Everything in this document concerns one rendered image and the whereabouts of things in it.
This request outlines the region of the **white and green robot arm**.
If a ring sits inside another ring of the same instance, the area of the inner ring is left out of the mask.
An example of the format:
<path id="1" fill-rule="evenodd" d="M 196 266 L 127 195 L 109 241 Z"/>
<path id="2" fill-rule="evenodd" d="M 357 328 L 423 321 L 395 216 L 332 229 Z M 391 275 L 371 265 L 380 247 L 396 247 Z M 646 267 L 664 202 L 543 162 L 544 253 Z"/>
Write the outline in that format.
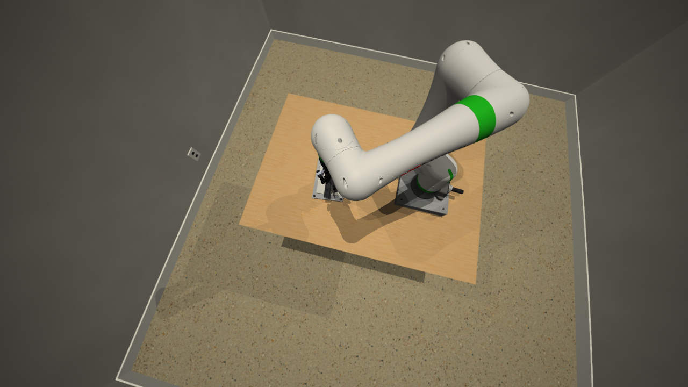
<path id="1" fill-rule="evenodd" d="M 364 200 L 415 168 L 420 172 L 411 180 L 413 193 L 444 200 L 450 191 L 464 192 L 450 185 L 458 168 L 449 153 L 516 124 L 529 104 L 526 88 L 479 44 L 458 41 L 440 56 L 410 132 L 363 151 L 349 122 L 329 113 L 314 123 L 311 141 L 320 165 L 347 200 Z"/>

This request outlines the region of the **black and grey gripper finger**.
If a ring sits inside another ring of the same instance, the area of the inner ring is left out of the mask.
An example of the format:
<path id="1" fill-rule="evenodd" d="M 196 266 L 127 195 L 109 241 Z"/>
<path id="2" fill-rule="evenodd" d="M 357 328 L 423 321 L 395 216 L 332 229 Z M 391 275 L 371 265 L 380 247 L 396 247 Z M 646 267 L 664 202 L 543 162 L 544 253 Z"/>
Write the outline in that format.
<path id="1" fill-rule="evenodd" d="M 320 182 L 322 184 L 326 183 L 328 185 L 328 188 L 329 188 L 330 187 L 329 181 L 330 181 L 331 176 L 330 176 L 330 174 L 325 174 L 325 176 L 324 176 L 324 171 L 325 170 L 317 170 L 316 172 L 317 172 L 318 177 L 320 178 Z"/>

